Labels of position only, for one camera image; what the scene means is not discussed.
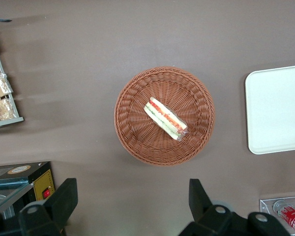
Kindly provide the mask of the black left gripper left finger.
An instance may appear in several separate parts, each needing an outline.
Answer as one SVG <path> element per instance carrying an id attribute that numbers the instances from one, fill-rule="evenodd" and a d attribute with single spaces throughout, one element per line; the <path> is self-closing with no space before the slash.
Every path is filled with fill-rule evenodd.
<path id="1" fill-rule="evenodd" d="M 18 217 L 21 235 L 60 236 L 77 204 L 77 180 L 68 178 L 48 199 L 23 208 Z"/>

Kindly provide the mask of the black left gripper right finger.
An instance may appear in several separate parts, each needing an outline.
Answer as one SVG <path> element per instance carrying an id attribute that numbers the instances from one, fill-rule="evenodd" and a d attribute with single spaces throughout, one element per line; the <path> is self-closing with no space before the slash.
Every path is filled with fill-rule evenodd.
<path id="1" fill-rule="evenodd" d="M 226 206 L 214 205 L 198 179 L 189 180 L 189 208 L 193 221 L 181 236 L 246 236 L 247 220 Z"/>

